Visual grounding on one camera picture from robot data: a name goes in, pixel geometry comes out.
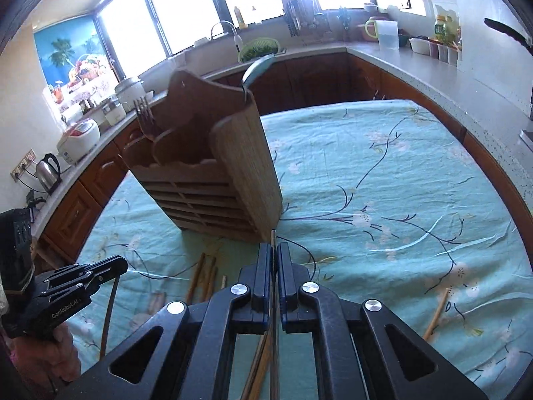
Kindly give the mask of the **person's left hand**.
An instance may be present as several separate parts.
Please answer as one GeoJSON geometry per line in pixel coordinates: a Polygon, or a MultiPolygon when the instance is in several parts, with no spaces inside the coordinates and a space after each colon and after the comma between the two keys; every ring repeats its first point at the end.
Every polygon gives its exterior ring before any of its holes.
{"type": "Polygon", "coordinates": [[[52,380],[72,382],[80,376],[81,363],[66,323],[54,329],[54,341],[19,337],[12,340],[12,362],[30,388],[52,393],[52,380]]]}

